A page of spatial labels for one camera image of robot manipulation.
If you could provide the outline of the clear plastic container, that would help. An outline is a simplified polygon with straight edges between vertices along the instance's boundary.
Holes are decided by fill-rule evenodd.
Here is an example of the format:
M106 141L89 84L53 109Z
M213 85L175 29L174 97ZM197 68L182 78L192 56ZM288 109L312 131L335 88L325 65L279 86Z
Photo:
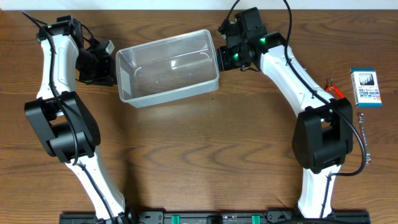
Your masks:
M216 91L220 78L206 29L118 50L116 75L120 100L135 108Z

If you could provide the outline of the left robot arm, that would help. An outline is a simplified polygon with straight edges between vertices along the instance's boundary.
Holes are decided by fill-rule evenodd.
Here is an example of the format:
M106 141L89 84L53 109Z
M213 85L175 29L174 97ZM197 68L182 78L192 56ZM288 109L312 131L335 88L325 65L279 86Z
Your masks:
M113 43L86 38L86 25L71 15L48 24L28 17L38 28L44 54L40 90L24 112L47 154L78 178L95 210L64 212L60 223L137 223L124 195L108 174L100 152L98 123L76 92L76 83L116 84Z

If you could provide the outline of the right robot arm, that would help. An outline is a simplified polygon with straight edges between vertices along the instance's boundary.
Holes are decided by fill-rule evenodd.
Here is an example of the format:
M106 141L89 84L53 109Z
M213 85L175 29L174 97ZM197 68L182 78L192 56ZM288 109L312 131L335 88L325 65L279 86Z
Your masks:
M254 70L271 79L292 107L297 120L292 149L303 167L298 209L305 218L331 212L335 177L353 150L352 106L321 88L298 63L289 37L270 33L253 7L224 19L218 27L226 43L218 48L219 70Z

